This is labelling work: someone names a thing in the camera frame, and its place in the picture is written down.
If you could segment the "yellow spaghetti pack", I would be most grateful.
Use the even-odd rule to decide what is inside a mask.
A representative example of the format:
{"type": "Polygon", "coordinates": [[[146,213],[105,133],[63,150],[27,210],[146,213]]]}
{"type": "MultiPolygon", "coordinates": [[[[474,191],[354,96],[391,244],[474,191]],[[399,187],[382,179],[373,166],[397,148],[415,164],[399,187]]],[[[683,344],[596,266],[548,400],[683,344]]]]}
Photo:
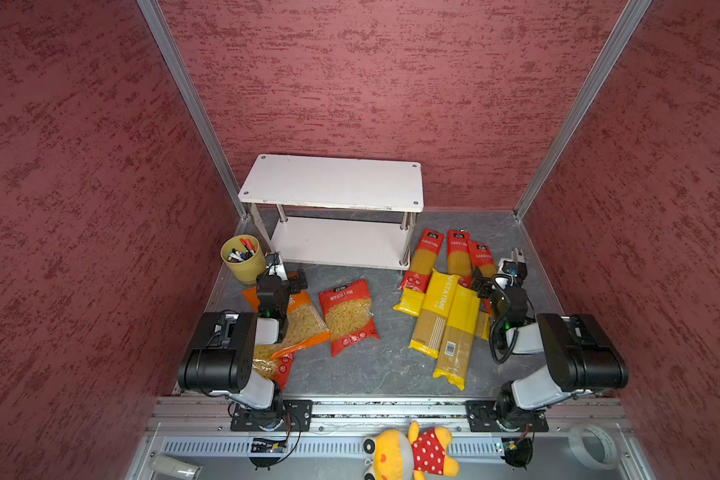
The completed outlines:
{"type": "Polygon", "coordinates": [[[418,318],[425,298],[425,293],[414,289],[404,288],[399,302],[393,307],[393,309],[418,318]]]}
{"type": "Polygon", "coordinates": [[[432,273],[409,344],[410,349],[438,358],[447,317],[460,280],[459,275],[437,271],[432,273]]]}
{"type": "Polygon", "coordinates": [[[460,391],[465,390],[469,360],[474,341],[480,299],[474,290],[456,288],[433,377],[445,378],[460,391]]]}

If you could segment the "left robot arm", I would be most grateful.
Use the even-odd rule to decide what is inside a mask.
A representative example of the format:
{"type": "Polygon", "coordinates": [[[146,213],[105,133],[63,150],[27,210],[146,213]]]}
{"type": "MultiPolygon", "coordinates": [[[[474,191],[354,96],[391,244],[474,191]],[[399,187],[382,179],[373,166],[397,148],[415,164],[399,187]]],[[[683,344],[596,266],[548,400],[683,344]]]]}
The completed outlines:
{"type": "Polygon", "coordinates": [[[265,274],[256,284],[259,305],[255,312],[204,313],[178,367],[179,388],[226,397],[255,414],[280,418],[282,393],[274,381],[254,371],[254,350],[284,341],[290,296],[307,286],[301,269],[283,277],[265,274]]]}

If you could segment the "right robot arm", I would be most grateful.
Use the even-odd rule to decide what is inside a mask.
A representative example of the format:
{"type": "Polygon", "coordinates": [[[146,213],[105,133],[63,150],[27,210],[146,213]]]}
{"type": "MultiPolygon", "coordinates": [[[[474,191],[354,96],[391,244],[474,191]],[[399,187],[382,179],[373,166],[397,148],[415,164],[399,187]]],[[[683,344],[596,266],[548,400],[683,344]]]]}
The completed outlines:
{"type": "Polygon", "coordinates": [[[487,342],[493,361],[502,365],[512,356],[542,355],[545,364],[504,383],[494,400],[468,403],[470,418],[514,432],[532,427],[555,404],[627,386],[626,362],[593,316],[530,316],[529,298],[517,274],[477,273],[471,289],[490,305],[487,342]]]}

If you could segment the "white two-tier shelf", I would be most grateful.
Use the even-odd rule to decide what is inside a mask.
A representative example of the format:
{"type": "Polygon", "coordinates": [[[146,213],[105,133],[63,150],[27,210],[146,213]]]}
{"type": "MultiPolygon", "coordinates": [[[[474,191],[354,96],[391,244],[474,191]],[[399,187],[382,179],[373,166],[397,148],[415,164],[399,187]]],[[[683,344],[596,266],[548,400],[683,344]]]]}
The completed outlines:
{"type": "Polygon", "coordinates": [[[263,154],[240,189],[260,235],[286,262],[405,270],[424,210],[418,162],[263,154]],[[396,213],[396,223],[287,214],[289,207],[396,213]]]}

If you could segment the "small white black device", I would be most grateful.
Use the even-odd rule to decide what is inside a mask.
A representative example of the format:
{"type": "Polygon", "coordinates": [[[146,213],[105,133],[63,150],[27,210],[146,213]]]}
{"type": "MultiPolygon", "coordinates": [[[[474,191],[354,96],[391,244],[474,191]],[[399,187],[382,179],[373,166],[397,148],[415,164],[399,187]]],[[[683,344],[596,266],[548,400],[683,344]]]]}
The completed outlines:
{"type": "Polygon", "coordinates": [[[511,252],[510,273],[519,281],[527,277],[527,264],[525,262],[523,251],[515,247],[511,252]]]}

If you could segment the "orange macaroni bag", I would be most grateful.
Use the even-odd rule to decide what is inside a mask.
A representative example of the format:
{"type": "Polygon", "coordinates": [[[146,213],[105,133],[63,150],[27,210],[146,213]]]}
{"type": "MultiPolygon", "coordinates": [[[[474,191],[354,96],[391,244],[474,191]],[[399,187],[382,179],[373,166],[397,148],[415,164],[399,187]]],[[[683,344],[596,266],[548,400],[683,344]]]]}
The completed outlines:
{"type": "Polygon", "coordinates": [[[275,360],[330,340],[330,330],[306,291],[290,296],[288,327],[281,343],[254,348],[256,359],[275,360]]]}

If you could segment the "red spaghetti pack right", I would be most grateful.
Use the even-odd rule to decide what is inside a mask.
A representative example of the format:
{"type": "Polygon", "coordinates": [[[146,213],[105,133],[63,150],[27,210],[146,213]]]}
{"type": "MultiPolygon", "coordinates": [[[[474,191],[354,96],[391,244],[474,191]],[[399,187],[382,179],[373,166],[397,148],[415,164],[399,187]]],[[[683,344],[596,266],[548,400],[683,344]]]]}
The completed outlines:
{"type": "Polygon", "coordinates": [[[490,298],[494,290],[492,278],[498,273],[497,267],[487,244],[470,240],[468,248],[472,265],[470,289],[482,300],[483,309],[491,314],[490,298]]]}

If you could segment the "red spaghetti pack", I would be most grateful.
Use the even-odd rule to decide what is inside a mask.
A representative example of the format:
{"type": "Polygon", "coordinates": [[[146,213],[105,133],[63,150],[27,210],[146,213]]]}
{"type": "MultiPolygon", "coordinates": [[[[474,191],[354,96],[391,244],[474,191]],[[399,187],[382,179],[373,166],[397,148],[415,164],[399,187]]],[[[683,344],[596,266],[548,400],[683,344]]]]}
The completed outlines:
{"type": "Polygon", "coordinates": [[[470,240],[468,248],[472,265],[470,289],[482,300],[483,309],[491,314],[490,298],[494,290],[492,278],[498,273],[497,267],[487,244],[470,240]]]}
{"type": "Polygon", "coordinates": [[[472,263],[469,252],[470,234],[449,230],[447,234],[447,273],[459,277],[458,283],[469,288],[472,283],[472,263]]]}
{"type": "Polygon", "coordinates": [[[403,275],[400,290],[425,293],[445,236],[425,229],[413,253],[409,269],[403,275]]]}

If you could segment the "yellow pen cup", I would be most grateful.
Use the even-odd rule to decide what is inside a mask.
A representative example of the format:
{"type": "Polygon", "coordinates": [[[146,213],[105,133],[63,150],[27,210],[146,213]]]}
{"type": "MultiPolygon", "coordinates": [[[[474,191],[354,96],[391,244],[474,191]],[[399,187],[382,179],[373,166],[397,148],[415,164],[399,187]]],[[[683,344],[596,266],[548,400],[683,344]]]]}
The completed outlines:
{"type": "Polygon", "coordinates": [[[266,270],[264,251],[252,235],[238,235],[227,240],[220,255],[228,269],[244,285],[255,285],[266,270]]]}

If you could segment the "red spaghetti pack middle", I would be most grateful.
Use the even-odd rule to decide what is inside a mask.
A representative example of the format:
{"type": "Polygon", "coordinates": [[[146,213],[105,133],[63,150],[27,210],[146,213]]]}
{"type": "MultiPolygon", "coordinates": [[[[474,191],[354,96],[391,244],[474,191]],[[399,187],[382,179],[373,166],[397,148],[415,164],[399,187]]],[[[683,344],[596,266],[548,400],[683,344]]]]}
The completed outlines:
{"type": "Polygon", "coordinates": [[[469,252],[470,234],[449,230],[447,234],[447,273],[459,277],[458,283],[469,288],[472,283],[472,263],[469,252]]]}

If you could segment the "red macaroni bag left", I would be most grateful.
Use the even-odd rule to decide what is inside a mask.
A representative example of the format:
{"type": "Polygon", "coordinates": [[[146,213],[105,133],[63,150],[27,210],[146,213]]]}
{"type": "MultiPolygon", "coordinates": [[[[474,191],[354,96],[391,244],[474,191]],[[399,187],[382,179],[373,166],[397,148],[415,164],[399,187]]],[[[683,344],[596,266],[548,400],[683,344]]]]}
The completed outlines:
{"type": "Polygon", "coordinates": [[[290,378],[293,362],[293,353],[276,359],[271,359],[265,354],[255,354],[253,368],[260,376],[275,382],[281,390],[284,390],[290,378]]]}

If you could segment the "red macaroni bag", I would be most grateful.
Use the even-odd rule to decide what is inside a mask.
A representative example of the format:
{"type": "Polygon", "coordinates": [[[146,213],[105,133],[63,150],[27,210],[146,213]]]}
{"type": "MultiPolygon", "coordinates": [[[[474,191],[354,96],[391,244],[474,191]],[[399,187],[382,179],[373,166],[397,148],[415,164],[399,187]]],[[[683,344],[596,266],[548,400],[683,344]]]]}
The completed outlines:
{"type": "Polygon", "coordinates": [[[371,312],[372,299],[365,279],[323,291],[319,302],[330,331],[331,356],[367,339],[379,340],[371,312]]]}
{"type": "Polygon", "coordinates": [[[281,390],[284,390],[290,378],[293,362],[293,353],[276,359],[271,359],[265,354],[255,354],[253,368],[260,376],[275,382],[281,390]]]}

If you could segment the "red macaroni bag centre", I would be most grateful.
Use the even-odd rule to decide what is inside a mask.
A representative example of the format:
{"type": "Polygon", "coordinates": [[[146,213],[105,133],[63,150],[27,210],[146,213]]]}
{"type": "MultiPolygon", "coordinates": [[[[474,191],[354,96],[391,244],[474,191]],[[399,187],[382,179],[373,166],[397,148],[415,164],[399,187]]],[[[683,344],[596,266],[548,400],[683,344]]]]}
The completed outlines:
{"type": "Polygon", "coordinates": [[[323,291],[319,302],[330,331],[331,356],[367,339],[379,340],[371,312],[372,299],[365,279],[323,291]]]}

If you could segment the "red spaghetti pack left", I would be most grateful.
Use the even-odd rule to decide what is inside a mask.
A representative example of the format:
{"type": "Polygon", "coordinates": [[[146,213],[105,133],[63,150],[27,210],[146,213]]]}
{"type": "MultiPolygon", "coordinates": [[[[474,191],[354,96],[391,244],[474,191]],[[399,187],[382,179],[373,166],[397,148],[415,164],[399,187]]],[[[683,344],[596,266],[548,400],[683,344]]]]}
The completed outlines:
{"type": "Polygon", "coordinates": [[[425,293],[445,236],[425,229],[413,253],[409,269],[403,275],[400,290],[425,293]]]}

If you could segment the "clear tape roll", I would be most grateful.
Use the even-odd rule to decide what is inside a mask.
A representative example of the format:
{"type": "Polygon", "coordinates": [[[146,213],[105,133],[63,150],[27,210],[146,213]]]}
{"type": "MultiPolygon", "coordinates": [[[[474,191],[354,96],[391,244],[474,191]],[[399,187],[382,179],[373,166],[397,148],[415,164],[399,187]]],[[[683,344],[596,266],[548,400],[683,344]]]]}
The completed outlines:
{"type": "Polygon", "coordinates": [[[568,433],[569,449],[581,465],[591,470],[612,471],[620,465],[621,449],[602,427],[580,424],[568,433]]]}

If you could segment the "yellow plush toy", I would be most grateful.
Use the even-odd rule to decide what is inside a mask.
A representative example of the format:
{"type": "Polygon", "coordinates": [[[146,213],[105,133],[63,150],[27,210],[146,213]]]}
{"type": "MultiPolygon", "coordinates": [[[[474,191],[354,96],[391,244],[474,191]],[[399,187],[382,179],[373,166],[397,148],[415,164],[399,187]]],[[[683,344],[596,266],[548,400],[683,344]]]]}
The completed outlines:
{"type": "Polygon", "coordinates": [[[365,480],[426,479],[427,475],[456,477],[459,463],[448,454],[453,440],[445,427],[422,430],[412,421],[408,432],[386,430],[363,440],[368,456],[365,480]]]}

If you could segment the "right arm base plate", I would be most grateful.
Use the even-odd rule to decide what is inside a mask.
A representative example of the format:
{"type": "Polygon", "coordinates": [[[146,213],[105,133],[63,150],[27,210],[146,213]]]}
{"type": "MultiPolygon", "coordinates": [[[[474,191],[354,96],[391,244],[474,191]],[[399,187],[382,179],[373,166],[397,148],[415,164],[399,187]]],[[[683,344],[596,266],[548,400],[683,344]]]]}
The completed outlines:
{"type": "Polygon", "coordinates": [[[469,400],[464,403],[473,433],[546,433],[549,426],[544,410],[523,410],[495,400],[469,400]]]}

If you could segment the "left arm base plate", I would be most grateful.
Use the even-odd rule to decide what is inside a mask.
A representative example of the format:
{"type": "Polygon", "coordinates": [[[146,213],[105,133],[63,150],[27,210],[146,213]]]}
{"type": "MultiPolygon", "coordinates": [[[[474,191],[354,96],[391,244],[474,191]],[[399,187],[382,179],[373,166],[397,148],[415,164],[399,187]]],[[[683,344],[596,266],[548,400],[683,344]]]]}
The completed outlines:
{"type": "Polygon", "coordinates": [[[236,405],[230,419],[232,432],[306,432],[310,429],[314,402],[285,399],[264,410],[236,405]]]}

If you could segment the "right aluminium corner post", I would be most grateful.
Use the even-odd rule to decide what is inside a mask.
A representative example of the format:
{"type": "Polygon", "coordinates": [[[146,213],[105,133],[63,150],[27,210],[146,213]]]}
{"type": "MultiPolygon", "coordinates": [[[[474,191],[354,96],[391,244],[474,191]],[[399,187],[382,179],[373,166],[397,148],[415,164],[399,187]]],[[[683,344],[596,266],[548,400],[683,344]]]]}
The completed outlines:
{"type": "Polygon", "coordinates": [[[536,173],[514,209],[514,217],[518,223],[524,220],[651,4],[651,0],[626,2],[536,173]]]}

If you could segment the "aluminium corner post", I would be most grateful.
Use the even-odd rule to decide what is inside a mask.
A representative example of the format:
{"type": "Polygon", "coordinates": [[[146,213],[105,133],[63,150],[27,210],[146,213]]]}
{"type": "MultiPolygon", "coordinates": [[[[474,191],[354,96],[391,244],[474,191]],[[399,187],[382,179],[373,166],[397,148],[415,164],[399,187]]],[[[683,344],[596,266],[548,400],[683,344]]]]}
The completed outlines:
{"type": "Polygon", "coordinates": [[[247,221],[249,214],[239,198],[239,183],[191,79],[159,2],[156,0],[138,0],[137,4],[238,216],[243,221],[247,221]]]}
{"type": "Polygon", "coordinates": [[[651,0],[626,2],[536,173],[514,209],[514,217],[518,223],[524,220],[651,4],[651,0]]]}

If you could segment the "grey cylinder on rail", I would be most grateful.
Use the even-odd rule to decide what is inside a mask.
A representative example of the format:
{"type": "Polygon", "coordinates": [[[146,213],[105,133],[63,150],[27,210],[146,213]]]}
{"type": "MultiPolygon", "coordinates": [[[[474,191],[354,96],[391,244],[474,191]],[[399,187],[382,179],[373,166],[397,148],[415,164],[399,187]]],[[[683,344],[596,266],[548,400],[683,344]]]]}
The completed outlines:
{"type": "Polygon", "coordinates": [[[155,473],[183,480],[198,479],[203,469],[200,465],[165,455],[153,457],[149,468],[155,473]]]}

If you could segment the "left aluminium corner post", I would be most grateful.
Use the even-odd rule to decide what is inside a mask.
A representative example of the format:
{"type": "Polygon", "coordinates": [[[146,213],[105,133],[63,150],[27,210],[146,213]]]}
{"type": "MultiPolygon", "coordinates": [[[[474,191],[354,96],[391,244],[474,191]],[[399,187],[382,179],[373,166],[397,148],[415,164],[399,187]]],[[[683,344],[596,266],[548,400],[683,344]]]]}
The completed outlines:
{"type": "Polygon", "coordinates": [[[239,183],[191,79],[159,2],[156,0],[138,0],[137,4],[238,216],[243,221],[247,221],[249,214],[239,198],[239,183]]]}

